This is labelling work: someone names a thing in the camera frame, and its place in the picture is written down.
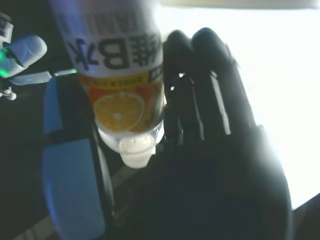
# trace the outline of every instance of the orange label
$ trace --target orange label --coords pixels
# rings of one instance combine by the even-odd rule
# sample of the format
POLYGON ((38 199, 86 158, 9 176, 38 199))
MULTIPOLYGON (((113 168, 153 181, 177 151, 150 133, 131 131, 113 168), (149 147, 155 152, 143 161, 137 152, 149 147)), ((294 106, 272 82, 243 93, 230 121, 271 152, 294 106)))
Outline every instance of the orange label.
POLYGON ((161 67, 118 78, 80 75, 98 126, 111 133, 141 133, 158 121, 164 105, 161 67))

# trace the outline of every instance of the orange slice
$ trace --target orange slice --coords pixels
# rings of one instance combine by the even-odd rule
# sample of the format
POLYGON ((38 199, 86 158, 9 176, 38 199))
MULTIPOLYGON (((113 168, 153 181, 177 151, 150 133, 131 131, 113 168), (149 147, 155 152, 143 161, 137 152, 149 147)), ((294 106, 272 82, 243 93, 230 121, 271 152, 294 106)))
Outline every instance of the orange slice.
POLYGON ((120 92, 101 97, 94 104, 97 120, 108 131, 119 133, 135 127, 145 110, 143 99, 132 93, 120 92))

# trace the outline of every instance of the bright white background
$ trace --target bright white background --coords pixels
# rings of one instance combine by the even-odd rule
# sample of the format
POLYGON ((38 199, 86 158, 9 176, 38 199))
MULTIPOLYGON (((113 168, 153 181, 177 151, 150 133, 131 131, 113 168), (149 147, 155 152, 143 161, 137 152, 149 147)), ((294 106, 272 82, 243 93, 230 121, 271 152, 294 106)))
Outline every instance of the bright white background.
POLYGON ((257 123, 279 153, 293 209, 320 193, 320 10, 163 7, 161 30, 203 27, 241 66, 257 123))

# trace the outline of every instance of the plastic bottle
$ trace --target plastic bottle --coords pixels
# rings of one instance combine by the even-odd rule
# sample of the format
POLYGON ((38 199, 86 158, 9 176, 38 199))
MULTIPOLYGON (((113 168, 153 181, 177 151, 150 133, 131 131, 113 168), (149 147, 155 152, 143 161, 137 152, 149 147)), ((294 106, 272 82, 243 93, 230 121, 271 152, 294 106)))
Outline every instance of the plastic bottle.
POLYGON ((164 135, 157 0, 50 0, 103 141, 131 168, 164 135))

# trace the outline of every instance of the bottle label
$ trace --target bottle label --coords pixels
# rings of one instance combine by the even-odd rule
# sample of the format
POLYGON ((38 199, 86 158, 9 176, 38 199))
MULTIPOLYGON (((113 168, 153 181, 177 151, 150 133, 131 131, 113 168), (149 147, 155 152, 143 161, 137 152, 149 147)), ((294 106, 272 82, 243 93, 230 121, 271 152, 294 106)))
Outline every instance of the bottle label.
POLYGON ((164 87, 156 0, 52 0, 66 49, 98 126, 140 133, 162 114, 164 87))

